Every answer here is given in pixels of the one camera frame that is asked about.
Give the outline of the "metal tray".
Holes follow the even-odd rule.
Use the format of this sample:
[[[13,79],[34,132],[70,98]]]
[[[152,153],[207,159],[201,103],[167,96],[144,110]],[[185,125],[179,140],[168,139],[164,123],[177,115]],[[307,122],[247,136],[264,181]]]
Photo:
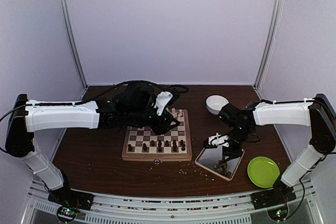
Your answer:
[[[227,170],[232,172],[231,178],[224,177],[219,173],[219,169],[214,169],[214,165],[216,165],[218,161],[222,160],[222,147],[202,149],[195,160],[195,164],[224,180],[231,181],[236,174],[244,154],[245,150],[243,149],[243,155],[241,158],[236,158],[227,162]]]

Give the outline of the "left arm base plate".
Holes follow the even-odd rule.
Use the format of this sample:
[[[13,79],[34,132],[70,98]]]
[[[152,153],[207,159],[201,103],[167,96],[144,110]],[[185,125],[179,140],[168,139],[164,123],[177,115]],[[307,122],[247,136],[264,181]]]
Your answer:
[[[48,200],[65,207],[70,207],[72,209],[90,210],[94,200],[94,195],[90,193],[73,191],[72,197],[65,200],[59,198],[57,199],[55,196],[49,193]]]

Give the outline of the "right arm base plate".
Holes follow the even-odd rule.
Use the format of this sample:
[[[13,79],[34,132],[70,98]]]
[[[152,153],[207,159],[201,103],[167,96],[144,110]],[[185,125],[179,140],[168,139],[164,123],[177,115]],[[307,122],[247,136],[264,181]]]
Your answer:
[[[296,194],[292,191],[282,192],[277,189],[252,193],[250,197],[255,210],[283,205],[297,198]]]

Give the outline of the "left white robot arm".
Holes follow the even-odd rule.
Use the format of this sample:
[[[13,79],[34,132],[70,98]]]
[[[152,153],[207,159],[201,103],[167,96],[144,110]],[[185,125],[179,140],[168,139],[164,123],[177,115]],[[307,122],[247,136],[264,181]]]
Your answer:
[[[20,94],[9,116],[4,153],[24,160],[45,183],[50,193],[64,205],[76,197],[66,175],[49,163],[34,144],[34,133],[48,129],[86,128],[123,129],[148,126],[157,134],[165,134],[179,122],[166,110],[188,88],[181,85],[163,87],[149,81],[126,81],[109,88],[124,86],[113,98],[102,92],[87,100],[74,102],[41,102]]]

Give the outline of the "wooden chess board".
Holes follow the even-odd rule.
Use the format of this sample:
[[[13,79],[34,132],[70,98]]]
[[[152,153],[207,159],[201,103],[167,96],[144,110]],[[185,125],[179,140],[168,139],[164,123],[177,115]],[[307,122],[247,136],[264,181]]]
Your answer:
[[[136,162],[191,161],[192,144],[188,111],[173,108],[170,113],[180,124],[164,135],[156,135],[148,126],[143,128],[128,127],[122,159]]]

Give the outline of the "black chess rook corner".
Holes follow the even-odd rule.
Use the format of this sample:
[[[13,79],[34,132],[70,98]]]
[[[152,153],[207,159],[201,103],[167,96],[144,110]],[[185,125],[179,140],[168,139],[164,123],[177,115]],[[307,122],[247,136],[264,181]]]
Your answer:
[[[128,144],[128,152],[133,152],[133,147],[131,144]]]

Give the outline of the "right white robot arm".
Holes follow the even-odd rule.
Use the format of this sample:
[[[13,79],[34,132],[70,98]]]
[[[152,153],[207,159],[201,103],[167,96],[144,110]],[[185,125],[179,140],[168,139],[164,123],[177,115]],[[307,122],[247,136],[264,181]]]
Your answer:
[[[228,134],[229,148],[240,150],[248,135],[257,126],[271,124],[304,125],[311,129],[311,140],[282,173],[277,186],[269,192],[272,203],[279,204],[289,196],[294,186],[315,164],[335,149],[335,109],[328,98],[319,93],[299,101],[251,102],[242,109],[232,104],[223,106],[219,118],[232,130]]]

